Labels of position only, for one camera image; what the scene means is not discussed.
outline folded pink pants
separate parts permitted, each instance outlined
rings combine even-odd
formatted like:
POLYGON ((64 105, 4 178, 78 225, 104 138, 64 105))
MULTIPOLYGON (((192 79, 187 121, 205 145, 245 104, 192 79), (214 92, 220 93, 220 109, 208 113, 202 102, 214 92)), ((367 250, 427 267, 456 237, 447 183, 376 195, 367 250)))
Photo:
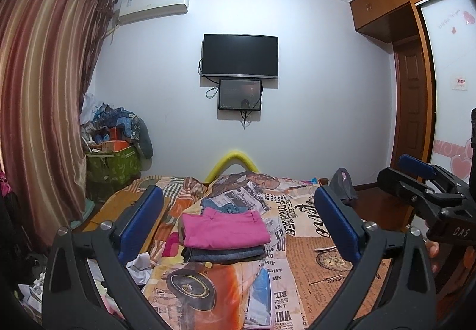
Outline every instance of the folded pink pants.
POLYGON ((200 249, 241 249, 271 241, 263 219, 256 210, 221 213, 205 208, 201 215, 182 214, 184 246, 200 249))

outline small monitor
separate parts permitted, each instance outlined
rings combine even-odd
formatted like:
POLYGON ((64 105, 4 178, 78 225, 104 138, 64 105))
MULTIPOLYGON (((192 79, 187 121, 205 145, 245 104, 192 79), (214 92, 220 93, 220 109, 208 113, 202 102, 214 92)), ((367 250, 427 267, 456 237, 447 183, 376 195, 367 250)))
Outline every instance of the small monitor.
POLYGON ((201 75, 277 79, 278 38, 205 34, 201 75))
POLYGON ((261 111, 261 80, 220 79, 219 110, 261 111))

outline metal screw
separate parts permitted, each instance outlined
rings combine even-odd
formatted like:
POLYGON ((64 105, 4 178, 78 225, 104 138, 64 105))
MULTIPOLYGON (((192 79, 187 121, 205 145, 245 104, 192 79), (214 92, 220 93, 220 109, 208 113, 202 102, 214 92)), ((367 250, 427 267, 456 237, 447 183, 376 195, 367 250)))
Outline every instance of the metal screw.
POLYGON ((112 221, 106 220, 103 221, 99 227, 101 227, 102 230, 109 230, 112 228, 112 221))
POLYGON ((374 223, 373 221, 367 221, 364 224, 364 226, 367 230, 377 230, 378 229, 377 223, 374 223))
POLYGON ((411 227, 410 228, 410 233, 413 236, 420 236, 421 235, 421 231, 417 227, 411 227))
POLYGON ((58 233, 58 236, 64 236, 68 233, 68 227, 61 227, 56 233, 58 233))

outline wall-mounted air conditioner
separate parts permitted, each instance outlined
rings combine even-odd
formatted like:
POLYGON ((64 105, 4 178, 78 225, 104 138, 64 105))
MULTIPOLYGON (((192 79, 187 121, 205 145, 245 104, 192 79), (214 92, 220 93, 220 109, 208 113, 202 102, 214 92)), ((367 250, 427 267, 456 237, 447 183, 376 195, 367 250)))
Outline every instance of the wall-mounted air conditioner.
POLYGON ((119 23, 184 14, 189 10, 189 0, 124 0, 119 11, 119 23))

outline yellow foam tube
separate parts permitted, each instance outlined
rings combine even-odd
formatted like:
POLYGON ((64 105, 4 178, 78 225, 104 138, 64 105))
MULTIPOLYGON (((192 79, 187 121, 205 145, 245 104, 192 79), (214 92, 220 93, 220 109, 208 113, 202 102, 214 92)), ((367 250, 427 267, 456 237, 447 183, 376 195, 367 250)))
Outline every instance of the yellow foam tube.
POLYGON ((241 162, 244 163, 246 168, 249 171, 254 171, 258 172, 258 168, 256 165, 253 163, 252 160, 249 159, 249 157, 245 154, 242 153, 241 151, 238 150, 233 150, 229 152, 228 154, 224 155, 220 161, 215 165, 215 167, 211 170, 210 174, 205 178, 204 183, 210 183, 215 180, 216 177, 220 175, 220 173, 223 171, 223 167, 230 162, 232 159, 239 159, 241 162))

